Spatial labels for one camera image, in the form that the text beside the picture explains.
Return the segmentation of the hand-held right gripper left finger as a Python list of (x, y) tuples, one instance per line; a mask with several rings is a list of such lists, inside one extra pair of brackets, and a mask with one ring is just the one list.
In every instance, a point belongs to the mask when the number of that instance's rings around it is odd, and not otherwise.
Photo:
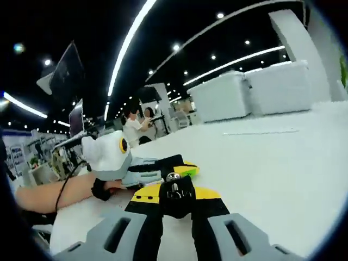
[(138, 190), (125, 210), (112, 210), (77, 242), (54, 260), (157, 260), (163, 235), (159, 186)]

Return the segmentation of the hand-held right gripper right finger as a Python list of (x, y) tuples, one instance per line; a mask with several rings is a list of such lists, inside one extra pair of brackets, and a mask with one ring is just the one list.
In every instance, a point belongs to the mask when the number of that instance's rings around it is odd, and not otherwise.
[(192, 238), (198, 260), (301, 260), (240, 214), (231, 214), (220, 194), (192, 188)]

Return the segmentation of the person's left hand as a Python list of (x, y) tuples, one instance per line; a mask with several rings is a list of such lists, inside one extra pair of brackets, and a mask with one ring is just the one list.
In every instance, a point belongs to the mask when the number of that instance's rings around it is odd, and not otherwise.
[(140, 185), (133, 185), (126, 187), (122, 180), (117, 179), (114, 181), (103, 181), (98, 178), (95, 179), (93, 187), (91, 188), (92, 194), (95, 198), (102, 201), (109, 200), (112, 196), (116, 195), (119, 191), (130, 190), (137, 191), (141, 188)]

